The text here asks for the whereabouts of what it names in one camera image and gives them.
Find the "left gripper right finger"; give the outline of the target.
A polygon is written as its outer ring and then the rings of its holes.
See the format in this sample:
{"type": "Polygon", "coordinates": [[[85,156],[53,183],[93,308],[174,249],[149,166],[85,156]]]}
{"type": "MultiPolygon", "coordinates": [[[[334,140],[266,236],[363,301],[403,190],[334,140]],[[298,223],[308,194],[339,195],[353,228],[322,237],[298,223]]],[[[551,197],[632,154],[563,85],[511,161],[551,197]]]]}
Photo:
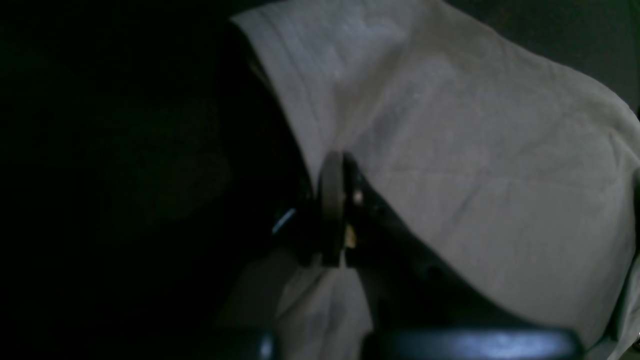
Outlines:
{"type": "Polygon", "coordinates": [[[574,331],[537,325],[470,285],[424,244],[343,155],[345,218],[356,244],[345,249],[374,319],[362,360],[581,360],[574,331]]]}

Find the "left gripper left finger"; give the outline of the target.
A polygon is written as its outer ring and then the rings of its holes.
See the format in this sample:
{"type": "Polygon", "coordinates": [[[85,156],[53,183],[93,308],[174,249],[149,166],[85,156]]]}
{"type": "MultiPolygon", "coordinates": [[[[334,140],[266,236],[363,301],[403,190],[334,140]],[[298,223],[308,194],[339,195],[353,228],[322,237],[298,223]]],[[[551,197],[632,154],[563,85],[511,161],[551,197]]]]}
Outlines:
{"type": "Polygon", "coordinates": [[[345,180],[345,156],[330,152],[316,193],[232,202],[247,208],[231,217],[235,263],[202,360],[345,359],[345,180]]]}

